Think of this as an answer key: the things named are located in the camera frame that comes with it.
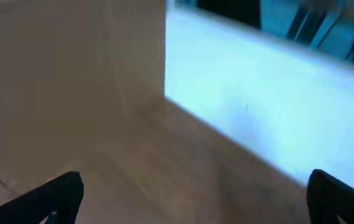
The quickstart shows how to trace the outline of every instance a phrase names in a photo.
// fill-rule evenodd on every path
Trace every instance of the floor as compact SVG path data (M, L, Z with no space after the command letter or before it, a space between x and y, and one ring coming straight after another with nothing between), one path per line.
M304 188L169 101L53 177L69 170L77 223L309 223ZM0 184L0 204L16 196Z

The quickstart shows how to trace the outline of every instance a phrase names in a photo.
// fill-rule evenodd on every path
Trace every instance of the wooden floor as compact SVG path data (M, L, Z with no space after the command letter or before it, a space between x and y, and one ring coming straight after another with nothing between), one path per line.
M305 189L170 102L53 176L81 173L77 223L309 223ZM0 204L16 197L0 186Z

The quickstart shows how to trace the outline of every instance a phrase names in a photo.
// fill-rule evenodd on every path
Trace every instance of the beige wall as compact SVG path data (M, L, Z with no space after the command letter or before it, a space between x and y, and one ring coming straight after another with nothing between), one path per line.
M18 192L163 97L160 0L0 8L0 177Z

